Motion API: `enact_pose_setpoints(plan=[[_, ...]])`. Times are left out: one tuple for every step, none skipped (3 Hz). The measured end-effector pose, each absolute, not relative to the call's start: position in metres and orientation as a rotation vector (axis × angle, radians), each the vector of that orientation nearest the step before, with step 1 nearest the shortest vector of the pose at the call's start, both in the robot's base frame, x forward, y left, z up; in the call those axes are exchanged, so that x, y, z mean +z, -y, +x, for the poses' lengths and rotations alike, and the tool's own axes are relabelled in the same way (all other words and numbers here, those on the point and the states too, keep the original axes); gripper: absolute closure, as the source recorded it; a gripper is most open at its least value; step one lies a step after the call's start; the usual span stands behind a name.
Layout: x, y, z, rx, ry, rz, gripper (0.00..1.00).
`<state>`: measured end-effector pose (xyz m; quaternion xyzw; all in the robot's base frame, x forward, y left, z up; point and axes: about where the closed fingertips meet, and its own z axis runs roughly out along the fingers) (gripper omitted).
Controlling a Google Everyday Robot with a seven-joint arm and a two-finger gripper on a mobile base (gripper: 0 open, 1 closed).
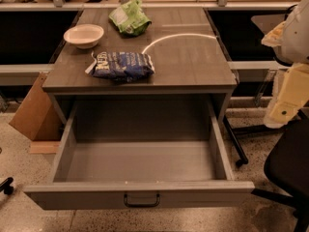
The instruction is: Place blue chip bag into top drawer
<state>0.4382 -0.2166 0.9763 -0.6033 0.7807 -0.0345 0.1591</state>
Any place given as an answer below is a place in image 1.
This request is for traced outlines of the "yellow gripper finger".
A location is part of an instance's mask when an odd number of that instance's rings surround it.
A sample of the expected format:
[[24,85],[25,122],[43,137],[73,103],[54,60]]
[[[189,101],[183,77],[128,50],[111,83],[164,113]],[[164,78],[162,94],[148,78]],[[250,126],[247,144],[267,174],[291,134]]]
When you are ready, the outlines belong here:
[[285,22],[282,21],[272,30],[270,30],[261,40],[261,43],[265,46],[276,47],[282,44],[283,31]]
[[293,64],[275,78],[273,97],[268,104],[264,125],[279,129],[287,125],[309,102],[309,65]]

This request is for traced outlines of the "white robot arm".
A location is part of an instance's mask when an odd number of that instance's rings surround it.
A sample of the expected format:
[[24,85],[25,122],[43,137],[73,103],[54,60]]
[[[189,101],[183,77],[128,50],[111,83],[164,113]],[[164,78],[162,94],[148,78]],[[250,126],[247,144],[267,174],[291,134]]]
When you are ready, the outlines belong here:
[[274,89],[264,124],[278,129],[288,124],[309,101],[309,0],[301,0],[285,21],[262,39],[274,48],[276,57],[291,66],[284,72],[279,89]]

